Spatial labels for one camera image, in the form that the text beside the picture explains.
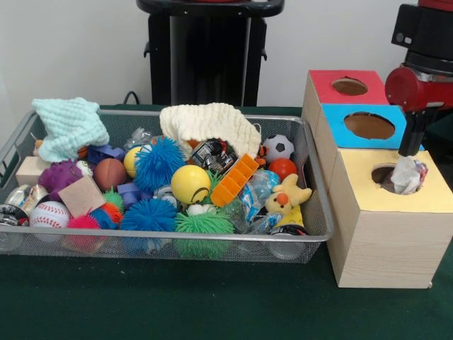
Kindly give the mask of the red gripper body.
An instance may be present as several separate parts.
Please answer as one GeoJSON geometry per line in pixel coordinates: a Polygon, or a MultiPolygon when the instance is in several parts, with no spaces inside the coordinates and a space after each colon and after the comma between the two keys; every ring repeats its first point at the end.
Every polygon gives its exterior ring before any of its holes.
{"type": "Polygon", "coordinates": [[[386,78],[385,94],[390,104],[404,112],[452,109],[452,77],[400,66],[386,78]]]}

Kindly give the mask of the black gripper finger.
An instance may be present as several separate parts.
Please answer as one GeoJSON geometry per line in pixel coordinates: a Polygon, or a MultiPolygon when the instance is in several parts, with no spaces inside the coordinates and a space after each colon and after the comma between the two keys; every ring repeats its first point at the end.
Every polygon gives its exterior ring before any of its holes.
{"type": "Polygon", "coordinates": [[[406,114],[406,128],[398,150],[398,153],[403,157],[415,156],[418,153],[420,147],[418,142],[418,122],[417,112],[406,114]]]}
{"type": "Polygon", "coordinates": [[[411,127],[408,145],[409,156],[415,156],[418,153],[425,131],[433,123],[437,113],[437,108],[426,108],[425,110],[413,111],[408,116],[408,126],[411,127]]]}

